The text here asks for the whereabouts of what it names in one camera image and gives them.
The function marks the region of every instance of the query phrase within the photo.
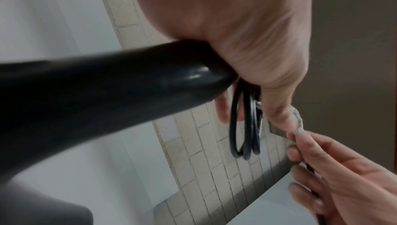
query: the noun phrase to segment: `hand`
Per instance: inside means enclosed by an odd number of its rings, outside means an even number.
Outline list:
[[[292,176],[296,202],[313,215],[324,215],[328,225],[389,225],[397,223],[397,176],[332,138],[304,132],[288,138],[296,142],[287,150],[290,160],[307,162],[323,178],[302,166]]]
[[[166,36],[209,42],[243,79],[261,86],[264,115],[282,130],[296,129],[288,106],[308,68],[312,0],[138,1]],[[228,123],[227,93],[215,105]]]

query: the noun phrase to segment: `floor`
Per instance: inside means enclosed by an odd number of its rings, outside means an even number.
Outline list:
[[[103,0],[124,49],[167,42],[136,0]],[[153,122],[179,192],[155,207],[155,225],[223,225],[289,172],[288,141],[265,120],[261,153],[236,160],[213,102]],[[238,143],[244,127],[237,126]]]

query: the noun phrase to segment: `gray wall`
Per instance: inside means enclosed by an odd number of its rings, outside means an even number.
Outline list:
[[[294,106],[308,130],[392,170],[396,0],[313,0],[309,72]]]

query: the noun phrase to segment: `white wall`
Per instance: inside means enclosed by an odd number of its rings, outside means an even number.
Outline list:
[[[0,12],[0,62],[121,49],[101,0],[0,0]],[[67,150],[16,179],[90,208],[95,225],[153,224],[153,207],[178,191],[151,123]]]

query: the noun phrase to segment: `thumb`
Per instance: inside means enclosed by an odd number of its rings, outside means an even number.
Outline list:
[[[327,154],[308,132],[296,135],[296,144],[303,159],[317,171],[331,188],[359,182],[361,177]]]

